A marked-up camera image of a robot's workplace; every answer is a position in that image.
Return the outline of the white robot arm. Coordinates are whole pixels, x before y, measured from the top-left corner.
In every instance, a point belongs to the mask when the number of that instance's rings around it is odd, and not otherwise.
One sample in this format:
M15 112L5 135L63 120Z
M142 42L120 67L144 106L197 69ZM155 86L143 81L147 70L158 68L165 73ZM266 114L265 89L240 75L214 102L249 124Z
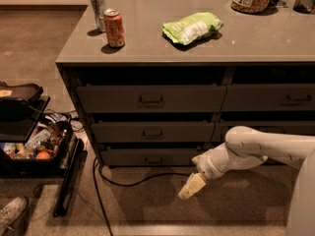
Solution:
M257 167L274 159L299 170L285 236L315 235L315 137L264 133L246 126L227 131L224 142L192 158L197 171L179 192L187 200L229 170Z

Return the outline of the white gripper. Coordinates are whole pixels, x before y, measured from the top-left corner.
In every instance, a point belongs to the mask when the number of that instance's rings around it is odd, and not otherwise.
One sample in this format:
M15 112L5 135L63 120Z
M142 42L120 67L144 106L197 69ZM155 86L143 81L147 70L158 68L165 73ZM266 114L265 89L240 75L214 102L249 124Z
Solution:
M199 173L192 173L181 188L178 197L188 200L206 186L206 180L218 179L224 174L226 155L216 149L209 149L192 158Z

